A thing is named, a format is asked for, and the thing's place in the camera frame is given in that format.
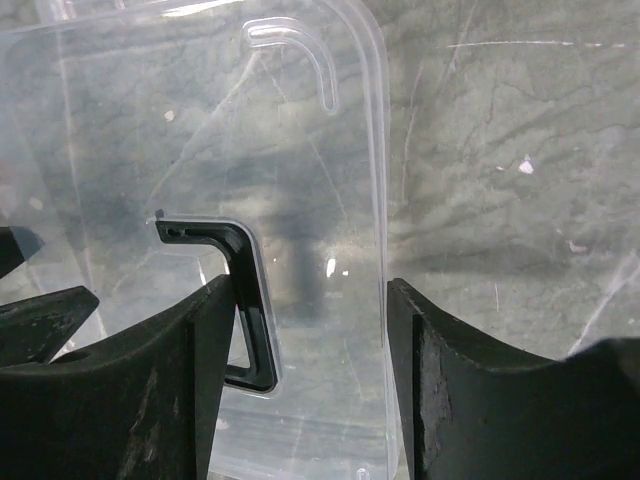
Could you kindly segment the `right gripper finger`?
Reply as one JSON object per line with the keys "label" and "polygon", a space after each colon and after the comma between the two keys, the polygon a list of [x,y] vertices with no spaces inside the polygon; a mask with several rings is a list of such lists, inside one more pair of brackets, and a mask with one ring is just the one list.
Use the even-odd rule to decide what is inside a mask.
{"label": "right gripper finger", "polygon": [[46,364],[1,367],[5,479],[203,479],[234,324],[221,275]]}
{"label": "right gripper finger", "polygon": [[387,335],[413,479],[635,479],[639,342],[561,360],[506,344],[403,279]]}

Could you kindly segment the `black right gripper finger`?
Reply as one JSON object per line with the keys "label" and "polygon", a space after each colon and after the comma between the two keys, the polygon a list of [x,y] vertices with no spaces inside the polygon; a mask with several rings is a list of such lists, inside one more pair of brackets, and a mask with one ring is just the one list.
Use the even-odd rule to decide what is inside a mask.
{"label": "black right gripper finger", "polygon": [[20,226],[0,228],[0,276],[4,278],[33,257],[45,245],[31,229]]}
{"label": "black right gripper finger", "polygon": [[84,286],[1,306],[1,367],[49,363],[99,305]]}

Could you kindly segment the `clear plastic box lid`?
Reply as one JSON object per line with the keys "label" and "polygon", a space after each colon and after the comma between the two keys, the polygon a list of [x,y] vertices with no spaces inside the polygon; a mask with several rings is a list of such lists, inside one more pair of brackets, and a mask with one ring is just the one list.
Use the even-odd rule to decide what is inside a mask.
{"label": "clear plastic box lid", "polygon": [[1,306],[84,286],[91,345],[226,275],[208,474],[390,479],[389,87],[361,1],[55,1],[1,34]]}

